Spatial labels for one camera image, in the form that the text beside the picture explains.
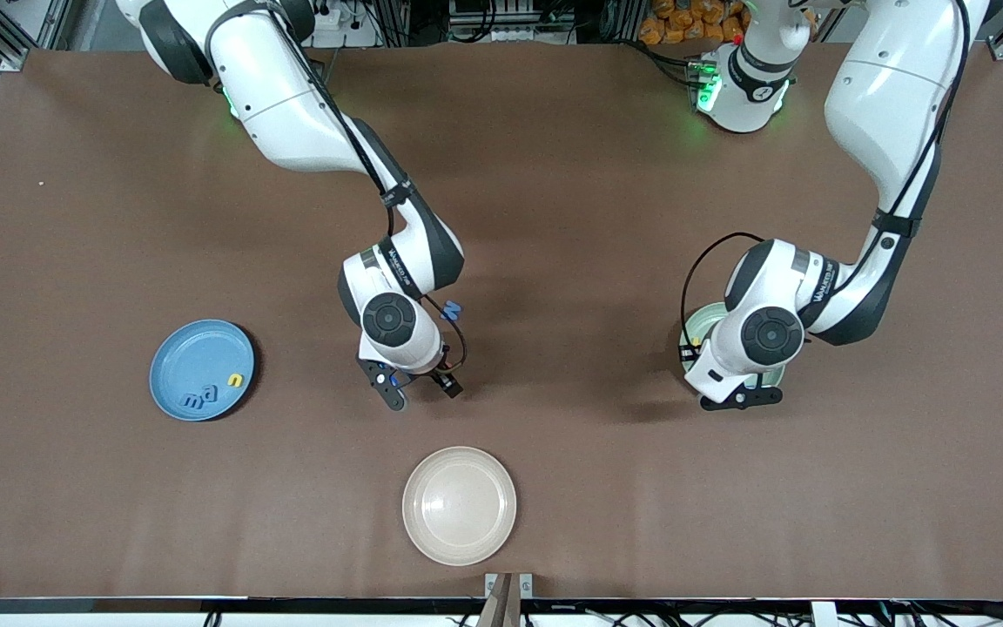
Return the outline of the green plate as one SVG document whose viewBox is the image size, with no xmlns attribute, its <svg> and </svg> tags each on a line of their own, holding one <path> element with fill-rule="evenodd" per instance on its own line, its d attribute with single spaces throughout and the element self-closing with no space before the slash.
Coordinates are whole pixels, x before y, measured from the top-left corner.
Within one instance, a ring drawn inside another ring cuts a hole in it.
<svg viewBox="0 0 1003 627">
<path fill-rule="evenodd" d="M 725 308 L 724 302 L 714 302 L 709 303 L 707 306 L 703 306 L 696 311 L 693 311 L 688 318 L 686 318 L 686 330 L 681 332 L 679 349 L 680 357 L 682 362 L 683 372 L 686 374 L 694 366 L 694 353 L 692 349 L 700 349 L 702 346 L 702 341 L 710 337 L 711 329 L 718 321 L 727 317 L 728 310 Z M 693 347 L 691 345 L 691 337 L 699 337 L 701 339 L 701 345 L 699 347 Z M 780 382 L 783 380 L 784 367 L 779 367 L 771 372 L 763 374 L 752 374 L 747 381 L 744 382 L 746 388 L 779 388 Z"/>
</svg>

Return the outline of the beige plate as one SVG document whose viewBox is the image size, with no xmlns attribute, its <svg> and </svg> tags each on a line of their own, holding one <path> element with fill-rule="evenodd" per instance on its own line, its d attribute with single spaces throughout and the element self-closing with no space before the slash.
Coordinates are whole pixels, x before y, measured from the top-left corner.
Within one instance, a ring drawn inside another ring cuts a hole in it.
<svg viewBox="0 0 1003 627">
<path fill-rule="evenodd" d="M 441 566 L 486 561 L 512 535 L 516 484 L 501 461 L 471 446 L 449 446 L 421 460 L 403 489 L 410 543 Z"/>
</svg>

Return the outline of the blue plate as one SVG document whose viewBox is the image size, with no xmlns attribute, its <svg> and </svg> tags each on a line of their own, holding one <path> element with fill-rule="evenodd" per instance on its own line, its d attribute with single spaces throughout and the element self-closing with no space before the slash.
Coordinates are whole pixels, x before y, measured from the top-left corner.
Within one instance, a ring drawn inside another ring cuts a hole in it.
<svg viewBox="0 0 1003 627">
<path fill-rule="evenodd" d="M 227 378 L 240 373 L 242 388 L 229 388 Z M 239 407 L 254 388 L 259 357 L 246 330 L 222 319 L 200 319 L 180 327 L 159 346 L 150 366 L 150 394 L 157 408 L 178 421 L 205 423 Z M 199 395 L 206 385 L 218 388 L 218 400 L 198 412 L 181 408 L 185 394 Z"/>
</svg>

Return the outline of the white power strip with plugs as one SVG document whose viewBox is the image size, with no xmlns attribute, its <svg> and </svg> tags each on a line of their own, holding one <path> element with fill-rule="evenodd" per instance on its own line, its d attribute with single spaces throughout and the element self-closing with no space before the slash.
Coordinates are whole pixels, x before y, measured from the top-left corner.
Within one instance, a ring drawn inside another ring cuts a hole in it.
<svg viewBox="0 0 1003 627">
<path fill-rule="evenodd" d="M 360 28 L 361 17 L 357 0 L 312 0 L 312 8 L 314 8 L 314 32 Z"/>
</svg>

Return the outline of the orange packaged items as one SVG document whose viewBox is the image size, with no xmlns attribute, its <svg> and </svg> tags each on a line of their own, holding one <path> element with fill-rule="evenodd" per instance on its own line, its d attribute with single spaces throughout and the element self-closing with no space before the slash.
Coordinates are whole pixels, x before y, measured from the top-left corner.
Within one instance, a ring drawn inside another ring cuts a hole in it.
<svg viewBox="0 0 1003 627">
<path fill-rule="evenodd" d="M 646 0 L 637 38 L 644 44 L 680 44 L 694 39 L 741 43 L 751 23 L 742 0 Z"/>
</svg>

